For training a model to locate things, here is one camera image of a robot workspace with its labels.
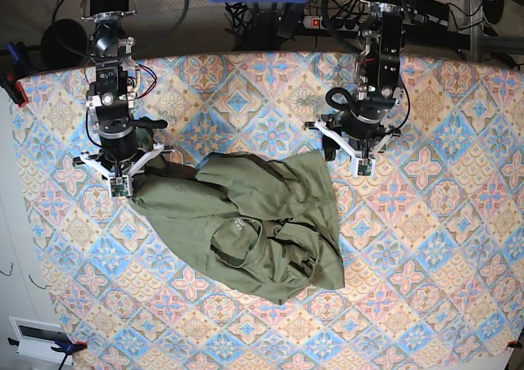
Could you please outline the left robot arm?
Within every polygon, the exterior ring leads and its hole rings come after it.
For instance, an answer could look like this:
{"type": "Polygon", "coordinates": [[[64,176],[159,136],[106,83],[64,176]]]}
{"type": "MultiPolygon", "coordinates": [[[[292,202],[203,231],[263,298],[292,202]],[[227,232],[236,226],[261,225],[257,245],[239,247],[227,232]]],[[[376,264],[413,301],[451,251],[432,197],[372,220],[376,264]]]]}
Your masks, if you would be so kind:
{"type": "Polygon", "coordinates": [[[403,47],[403,23],[409,15],[407,0],[363,0],[370,13],[359,27],[357,47],[341,36],[328,13],[329,0],[322,0],[321,14],[329,34],[355,58],[353,92],[332,88],[326,103],[337,110],[322,122],[337,136],[345,134],[365,160],[380,150],[380,142],[399,137],[403,124],[387,128],[383,118],[400,102],[398,94],[404,83],[400,76],[400,49],[403,47]]]}

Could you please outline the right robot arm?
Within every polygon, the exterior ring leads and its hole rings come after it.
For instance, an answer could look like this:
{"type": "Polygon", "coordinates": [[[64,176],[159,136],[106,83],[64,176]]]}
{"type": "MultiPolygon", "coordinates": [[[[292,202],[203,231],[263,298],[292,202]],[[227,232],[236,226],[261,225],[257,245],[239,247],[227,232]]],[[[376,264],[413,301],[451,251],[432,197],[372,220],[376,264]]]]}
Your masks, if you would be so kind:
{"type": "Polygon", "coordinates": [[[133,13],[130,0],[82,1],[82,18],[94,23],[88,49],[95,63],[86,96],[88,122],[99,137],[102,156],[115,165],[131,161],[138,151],[131,108],[140,69],[131,58],[134,39],[121,27],[122,19],[133,13]]]}

